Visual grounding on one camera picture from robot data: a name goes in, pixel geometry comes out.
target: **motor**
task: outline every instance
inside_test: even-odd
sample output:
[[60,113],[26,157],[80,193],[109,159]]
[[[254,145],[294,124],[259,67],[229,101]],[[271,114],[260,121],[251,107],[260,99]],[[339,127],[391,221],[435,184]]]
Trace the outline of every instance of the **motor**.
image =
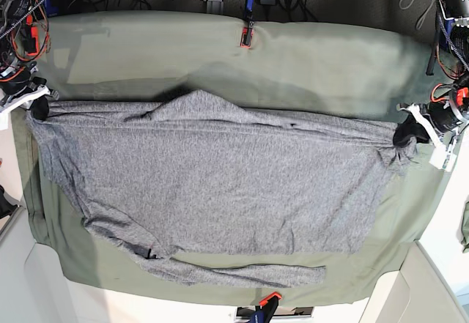
[[[417,142],[432,142],[435,150],[430,163],[439,169],[451,171],[457,156],[454,147],[458,138],[469,126],[469,73],[451,84],[438,84],[427,104],[399,104],[397,109],[409,113],[394,133],[395,146],[407,146],[415,137]],[[435,97],[438,90],[443,90]],[[449,143],[443,143],[446,133],[451,134]]]

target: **red wire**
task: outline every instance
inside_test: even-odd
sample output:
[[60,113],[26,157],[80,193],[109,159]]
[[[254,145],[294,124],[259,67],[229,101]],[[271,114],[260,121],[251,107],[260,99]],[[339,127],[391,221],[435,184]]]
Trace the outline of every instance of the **red wire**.
[[0,83],[6,83],[10,80],[12,80],[13,78],[16,78],[18,75],[20,75],[20,73],[24,70],[25,67],[22,67],[21,69],[19,69],[19,71],[17,71],[15,74],[13,74],[12,76],[10,76],[9,78],[7,79],[4,79],[4,80],[0,80]]
[[[48,19],[47,19],[47,15],[46,15],[45,12],[44,12],[43,6],[39,6],[39,11],[40,11],[41,14],[43,15],[43,20],[47,23],[47,22],[48,22]],[[49,41],[51,37],[50,37],[50,35],[49,35],[49,31],[47,31],[47,29],[44,29],[44,30],[45,30],[44,43],[46,44],[47,41]],[[18,58],[19,58],[20,60],[24,61],[24,62],[25,62],[25,61],[28,61],[28,59],[25,59],[25,58],[23,58],[23,57],[21,57],[21,56],[18,55],[18,46],[16,46],[16,43],[15,43],[14,40],[12,40],[12,43],[13,43],[13,47],[15,48],[15,52],[16,52]],[[47,51],[48,51],[48,44],[47,44],[47,45],[44,45],[43,50],[42,50],[35,58],[36,58],[36,59],[37,59],[37,58],[40,58],[40,57],[41,57],[45,52],[47,52]]]
[[442,83],[439,83],[437,86],[435,86],[435,87],[433,88],[432,93],[431,93],[431,95],[430,95],[430,101],[432,101],[432,102],[441,102],[441,101],[446,101],[446,100],[447,100],[446,97],[435,98],[435,91],[437,91],[437,89],[438,89],[439,87],[442,87],[442,86],[443,86],[443,84],[442,84]]
[[[450,78],[450,79],[453,79],[453,80],[456,80],[460,77],[460,75],[457,75],[453,70],[451,70],[451,68],[447,68],[447,66],[445,66],[441,59],[440,59],[440,45],[437,44],[437,61],[438,61],[438,64],[440,65],[441,67],[441,70],[445,73],[445,75]],[[445,68],[447,68],[448,70],[452,71],[454,75],[456,76],[453,76],[452,74],[448,73]]]

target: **wrinkled fabric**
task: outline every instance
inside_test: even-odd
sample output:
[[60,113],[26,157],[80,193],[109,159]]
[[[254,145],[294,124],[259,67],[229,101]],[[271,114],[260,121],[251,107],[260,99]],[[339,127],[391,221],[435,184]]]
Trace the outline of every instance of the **wrinkled fabric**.
[[462,215],[461,232],[461,245],[464,246],[462,252],[467,253],[469,252],[469,202],[466,204],[464,214]]
[[355,253],[383,185],[415,151],[394,123],[248,111],[206,92],[169,103],[58,102],[27,118],[47,178],[93,235],[159,278],[295,287],[324,267],[207,268],[179,252]]

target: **gray shirt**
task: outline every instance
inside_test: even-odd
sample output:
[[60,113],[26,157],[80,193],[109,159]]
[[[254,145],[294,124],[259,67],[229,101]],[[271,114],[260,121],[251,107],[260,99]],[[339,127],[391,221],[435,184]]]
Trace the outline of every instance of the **gray shirt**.
[[358,251],[392,173],[415,151],[396,125],[245,110],[197,91],[169,103],[51,103],[28,115],[45,175],[85,228],[152,274],[183,284],[292,287],[324,267],[207,268],[180,251]]

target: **electronic device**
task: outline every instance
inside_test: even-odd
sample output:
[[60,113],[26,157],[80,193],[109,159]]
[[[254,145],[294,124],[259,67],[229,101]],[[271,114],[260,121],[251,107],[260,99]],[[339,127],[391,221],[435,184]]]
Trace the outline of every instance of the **electronic device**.
[[56,98],[46,80],[37,76],[37,59],[47,52],[50,42],[44,1],[0,0],[0,122],[20,106],[44,119],[48,114],[45,96]]
[[[469,126],[469,73],[465,73],[451,84],[438,84],[430,95],[427,104],[400,104],[398,110],[410,115],[400,124],[394,134],[396,146],[406,146],[412,137],[417,142],[432,142],[435,150],[430,163],[439,169],[451,171],[456,155],[454,147],[462,132]],[[437,90],[443,90],[435,97]],[[446,133],[451,134],[450,141],[443,143]]]

